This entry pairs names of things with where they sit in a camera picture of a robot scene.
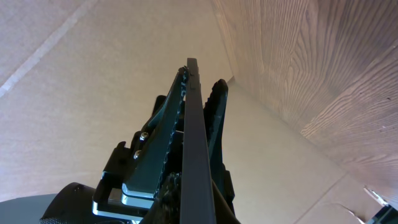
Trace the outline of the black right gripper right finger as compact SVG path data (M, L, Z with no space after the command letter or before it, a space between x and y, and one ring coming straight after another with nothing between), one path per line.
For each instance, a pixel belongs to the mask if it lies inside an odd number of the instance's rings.
M227 97L228 86L223 79L220 79L213 85L212 92L205 103L203 115L216 222L238 223L233 207L233 184L222 157L222 134ZM182 162L182 135L178 134L164 159L160 193L142 223L178 223L180 221Z

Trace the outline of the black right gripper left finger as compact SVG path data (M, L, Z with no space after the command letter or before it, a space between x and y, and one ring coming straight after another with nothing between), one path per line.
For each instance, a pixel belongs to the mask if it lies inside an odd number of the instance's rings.
M124 179L122 190L129 197L154 198L164 179L170 146L182 112L185 96L187 69L179 68L170 91L142 131L149 134L137 161Z

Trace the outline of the blue screen smartphone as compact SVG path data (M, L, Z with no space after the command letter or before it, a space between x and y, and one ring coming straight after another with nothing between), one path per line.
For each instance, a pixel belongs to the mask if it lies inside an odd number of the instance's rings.
M187 59L180 223L216 223L198 63Z

